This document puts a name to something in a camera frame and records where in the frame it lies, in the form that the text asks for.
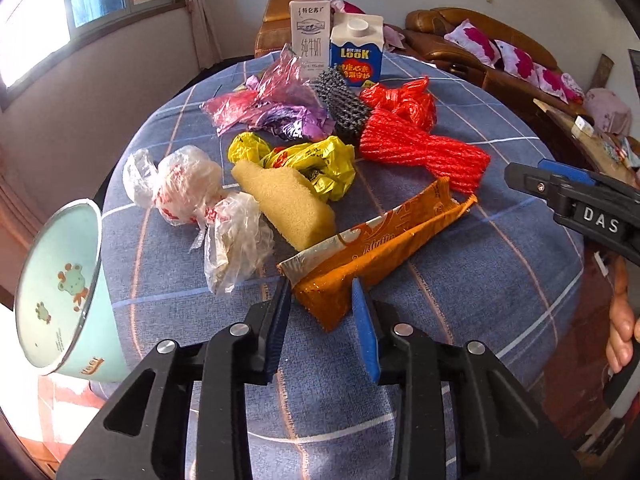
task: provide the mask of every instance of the round table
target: round table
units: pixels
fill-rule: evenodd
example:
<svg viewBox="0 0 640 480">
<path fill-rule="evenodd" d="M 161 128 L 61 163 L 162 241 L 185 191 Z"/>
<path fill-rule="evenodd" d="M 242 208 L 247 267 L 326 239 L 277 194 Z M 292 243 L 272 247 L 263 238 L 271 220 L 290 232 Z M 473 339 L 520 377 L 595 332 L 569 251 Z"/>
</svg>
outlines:
<svg viewBox="0 0 640 480">
<path fill-rule="evenodd" d="M 200 105 L 232 91 L 277 55 L 237 64 L 172 99 L 140 128 L 116 167 L 104 205 L 102 258 L 120 340 L 132 368 L 161 339 L 193 344 L 241 320 L 251 304 L 273 293 L 275 264 L 295 253 L 275 233 L 275 252 L 264 269 L 238 285 L 231 297 L 215 297 L 207 289 L 202 250 L 188 251 L 197 228 L 172 227 L 158 211 L 134 206 L 122 184 L 124 161 L 135 150 L 148 148 L 159 162 L 177 148 L 194 144 L 223 168 L 225 187 L 237 189 L 226 151 L 243 128 L 217 137 Z M 575 310 L 582 237 L 555 224 L 542 201 L 508 189 L 502 175 L 508 162 L 535 166 L 541 158 L 551 158 L 550 153 L 503 104 L 465 81 L 397 54 L 384 55 L 382 74 L 389 86 L 428 75 L 429 90 L 437 98 L 433 133 L 477 144 L 492 161 L 477 192 L 478 205 L 374 287 L 371 295 L 395 305 L 403 321 L 438 341 L 460 345 L 482 340 L 529 385 Z M 272 145 L 283 144 L 261 136 Z M 356 170 L 345 198 L 331 203 L 338 232 L 395 207 L 433 181 L 424 168 L 359 160 Z M 448 390 L 443 391 L 452 443 L 450 400 Z M 187 478 L 194 476 L 198 398 L 196 388 Z M 388 479 L 396 403 L 394 388 L 370 382 L 350 315 L 336 330 L 324 333 L 294 302 L 273 383 L 246 389 L 254 478 Z M 453 444 L 447 459 L 453 478 Z"/>
</svg>

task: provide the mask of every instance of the sponge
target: sponge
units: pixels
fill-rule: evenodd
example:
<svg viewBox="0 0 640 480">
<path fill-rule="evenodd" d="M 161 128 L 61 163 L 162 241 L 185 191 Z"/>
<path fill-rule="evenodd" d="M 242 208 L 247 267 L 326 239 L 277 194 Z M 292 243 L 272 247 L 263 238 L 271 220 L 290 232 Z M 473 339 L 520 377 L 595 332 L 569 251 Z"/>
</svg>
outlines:
<svg viewBox="0 0 640 480">
<path fill-rule="evenodd" d="M 265 170 L 239 160 L 231 174 L 254 196 L 260 210 L 297 251 L 335 235 L 334 211 L 322 202 L 312 184 L 293 168 Z"/>
</svg>

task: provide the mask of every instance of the human hand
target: human hand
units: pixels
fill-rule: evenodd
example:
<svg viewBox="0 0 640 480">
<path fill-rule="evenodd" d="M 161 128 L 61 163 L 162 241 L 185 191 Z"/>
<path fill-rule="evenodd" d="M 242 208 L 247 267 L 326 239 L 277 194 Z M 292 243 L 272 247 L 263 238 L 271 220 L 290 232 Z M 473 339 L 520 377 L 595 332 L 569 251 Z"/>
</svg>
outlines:
<svg viewBox="0 0 640 480">
<path fill-rule="evenodd" d="M 609 306 L 609 341 L 607 342 L 607 360 L 614 373 L 628 365 L 633 355 L 631 338 L 640 342 L 640 320 L 636 321 L 629 306 L 627 287 L 628 275 L 622 256 L 614 264 L 614 291 Z"/>
</svg>

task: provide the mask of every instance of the milk carton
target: milk carton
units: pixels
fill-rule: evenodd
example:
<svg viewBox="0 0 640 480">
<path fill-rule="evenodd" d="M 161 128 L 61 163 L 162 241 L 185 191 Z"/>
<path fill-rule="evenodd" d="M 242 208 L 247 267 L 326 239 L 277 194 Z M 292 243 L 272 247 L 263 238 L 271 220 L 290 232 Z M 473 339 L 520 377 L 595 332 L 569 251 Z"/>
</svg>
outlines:
<svg viewBox="0 0 640 480">
<path fill-rule="evenodd" d="M 291 47 L 300 56 L 301 76 L 315 79 L 329 66 L 329 34 L 331 3 L 328 0 L 293 0 L 291 15 Z"/>
<path fill-rule="evenodd" d="M 338 68 L 350 86 L 367 87 L 380 81 L 382 16 L 334 14 L 331 33 L 331 66 Z"/>
</svg>

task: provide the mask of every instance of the window frame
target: window frame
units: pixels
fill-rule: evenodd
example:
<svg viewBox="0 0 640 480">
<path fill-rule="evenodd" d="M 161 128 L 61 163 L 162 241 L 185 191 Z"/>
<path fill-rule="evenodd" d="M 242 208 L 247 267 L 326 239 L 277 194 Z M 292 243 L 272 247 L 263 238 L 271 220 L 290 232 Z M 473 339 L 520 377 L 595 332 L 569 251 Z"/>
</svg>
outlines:
<svg viewBox="0 0 640 480">
<path fill-rule="evenodd" d="M 43 74 L 56 66 L 60 61 L 116 30 L 127 27 L 140 20 L 150 18 L 156 14 L 169 12 L 185 6 L 184 0 L 150 0 L 135 5 L 133 0 L 125 0 L 125 8 L 110 12 L 96 20 L 76 27 L 71 1 L 65 0 L 66 22 L 69 27 L 69 42 L 57 51 L 49 54 L 45 59 L 34 65 L 24 76 L 9 88 L 2 81 L 0 75 L 0 110 L 7 110 L 12 101 L 21 95 L 31 84 Z"/>
</svg>

